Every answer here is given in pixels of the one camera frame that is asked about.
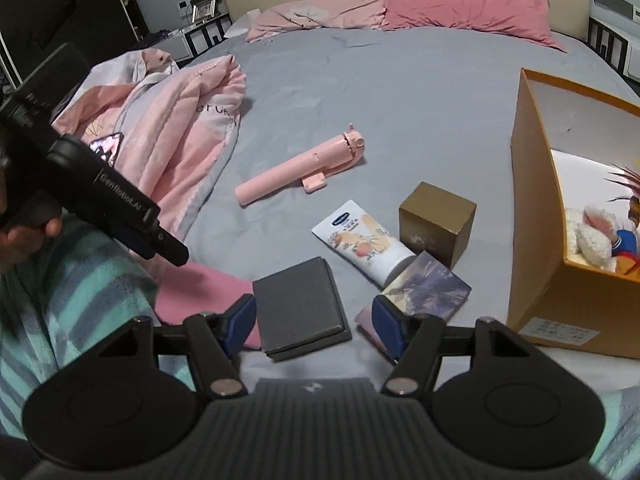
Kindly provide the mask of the person left hand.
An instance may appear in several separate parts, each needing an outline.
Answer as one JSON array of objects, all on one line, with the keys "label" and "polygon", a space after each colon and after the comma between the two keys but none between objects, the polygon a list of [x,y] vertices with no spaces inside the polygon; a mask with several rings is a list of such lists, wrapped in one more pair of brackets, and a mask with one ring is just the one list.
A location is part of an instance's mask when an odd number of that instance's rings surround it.
[{"label": "person left hand", "polygon": [[38,252],[46,240],[57,237],[61,233],[62,226],[62,219],[54,218],[49,220],[43,228],[14,226],[2,230],[0,240],[1,273],[6,273]]}]

